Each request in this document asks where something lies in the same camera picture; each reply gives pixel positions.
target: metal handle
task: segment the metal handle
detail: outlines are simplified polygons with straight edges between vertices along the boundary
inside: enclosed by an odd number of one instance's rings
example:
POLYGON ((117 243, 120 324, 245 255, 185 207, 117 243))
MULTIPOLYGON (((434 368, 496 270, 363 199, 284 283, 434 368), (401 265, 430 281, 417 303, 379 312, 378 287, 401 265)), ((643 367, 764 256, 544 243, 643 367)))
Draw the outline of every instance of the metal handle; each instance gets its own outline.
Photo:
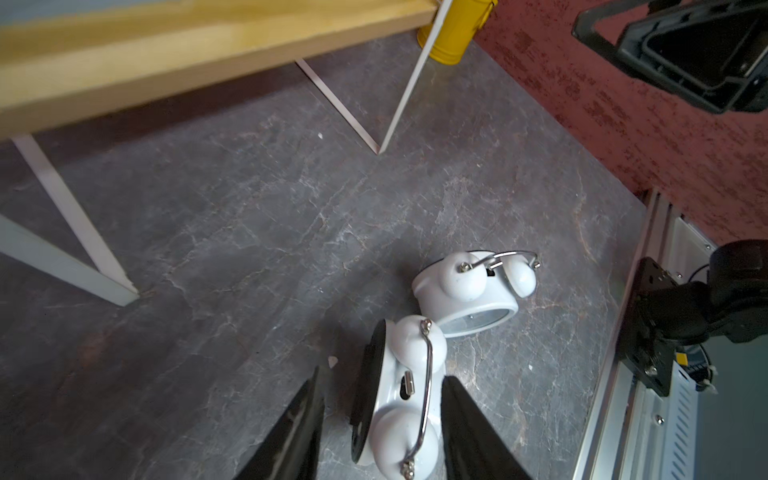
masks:
POLYGON ((429 330, 432 328, 432 321, 428 318, 422 320, 419 325, 422 337, 427 342, 427 373, 426 385, 424 387, 424 403, 422 404, 422 421, 419 425, 419 436, 416 438, 416 444, 408 451, 406 457, 402 460, 400 474, 406 480, 413 480, 415 476, 415 458, 420 448, 424 444, 424 436, 427 433, 427 414, 429 413, 429 399, 432 396, 432 342, 429 341, 429 330))
MULTIPOLYGON (((472 270, 473 268, 475 268, 477 266, 481 266, 481 265, 485 264, 489 260, 496 260, 497 258, 508 257, 510 255, 522 255, 524 257, 525 256, 530 256, 531 258, 528 259, 528 266, 531 267, 534 270, 536 270, 537 268, 539 268, 541 266, 541 262, 538 261, 538 253, 531 252, 529 250, 509 250, 508 252, 492 253, 491 255, 488 255, 487 257, 485 257, 485 258, 483 258, 481 260, 478 260, 478 261, 476 261, 474 263, 464 262, 464 263, 462 263, 462 264, 460 264, 458 266, 458 272, 459 273, 468 272, 468 271, 472 270)), ((492 263, 491 265, 489 265, 488 268, 490 270, 493 270, 497 266, 501 266, 501 264, 502 264, 502 262, 499 260, 498 262, 495 262, 495 263, 492 263)))

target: black mounting plate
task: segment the black mounting plate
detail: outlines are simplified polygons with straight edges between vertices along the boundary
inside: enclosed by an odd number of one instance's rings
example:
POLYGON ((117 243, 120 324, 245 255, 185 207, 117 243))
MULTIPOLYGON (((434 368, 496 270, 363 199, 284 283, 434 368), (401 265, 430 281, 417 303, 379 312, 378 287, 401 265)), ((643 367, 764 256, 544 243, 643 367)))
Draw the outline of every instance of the black mounting plate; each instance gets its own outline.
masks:
POLYGON ((376 394, 379 392, 379 380, 384 363, 386 349, 386 321, 380 320, 371 335, 371 342, 362 354, 362 365, 357 376, 357 387, 349 424, 352 426, 352 461, 357 462, 362 455, 373 420, 373 407, 376 406, 376 394))
POLYGON ((672 366, 675 358, 674 345, 654 335, 654 331, 640 315, 638 304, 644 301, 644 294, 677 286, 677 282, 654 259, 640 260, 630 287, 629 302, 621 320, 616 353, 619 358, 648 388, 659 396, 670 394, 672 366), (656 375, 646 373, 648 367, 656 369, 656 375))

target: yellow can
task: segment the yellow can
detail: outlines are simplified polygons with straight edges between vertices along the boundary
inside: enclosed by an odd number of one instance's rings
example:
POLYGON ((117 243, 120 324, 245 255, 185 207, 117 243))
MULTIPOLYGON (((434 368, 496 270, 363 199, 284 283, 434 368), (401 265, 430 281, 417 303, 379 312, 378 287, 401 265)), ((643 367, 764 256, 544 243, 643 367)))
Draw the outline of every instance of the yellow can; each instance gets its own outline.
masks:
MULTIPOLYGON (((497 4, 498 0, 453 0, 429 57, 446 65, 459 63, 472 37, 482 28, 497 4)), ((431 24, 419 29, 416 39, 422 48, 431 30, 431 24)))

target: alarm clock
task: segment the alarm clock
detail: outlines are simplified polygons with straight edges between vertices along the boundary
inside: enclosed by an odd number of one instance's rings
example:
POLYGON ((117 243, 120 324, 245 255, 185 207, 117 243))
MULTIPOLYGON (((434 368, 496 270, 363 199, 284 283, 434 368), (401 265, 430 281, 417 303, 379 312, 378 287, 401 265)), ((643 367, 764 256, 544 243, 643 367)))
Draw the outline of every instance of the alarm clock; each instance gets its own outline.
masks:
POLYGON ((352 459, 388 480, 423 480, 438 460, 446 338, 499 325, 536 288, 538 255, 457 252, 426 267, 412 288, 422 315, 381 320, 363 353, 350 415, 352 459))
POLYGON ((452 253, 426 267, 413 280, 422 315, 446 338, 472 335, 511 319, 517 298, 536 289, 538 254, 527 250, 452 253))

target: marble surface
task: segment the marble surface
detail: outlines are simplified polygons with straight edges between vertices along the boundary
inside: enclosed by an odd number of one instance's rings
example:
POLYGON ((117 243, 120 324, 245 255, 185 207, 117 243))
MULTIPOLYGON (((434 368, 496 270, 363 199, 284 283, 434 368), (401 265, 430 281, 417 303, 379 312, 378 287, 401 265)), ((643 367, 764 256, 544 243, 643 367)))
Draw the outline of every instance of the marble surface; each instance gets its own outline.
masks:
MULTIPOLYGON (((310 64, 382 138, 418 52, 310 64)), ((319 478, 380 478, 349 453, 362 346, 477 248, 538 250, 540 286, 450 340, 449 373, 533 478, 570 478, 644 208, 476 45, 427 64, 381 157, 295 65, 37 138, 142 298, 0 258, 3 478, 232 478, 330 356, 319 478)), ((86 258, 8 143, 0 185, 0 213, 86 258)))

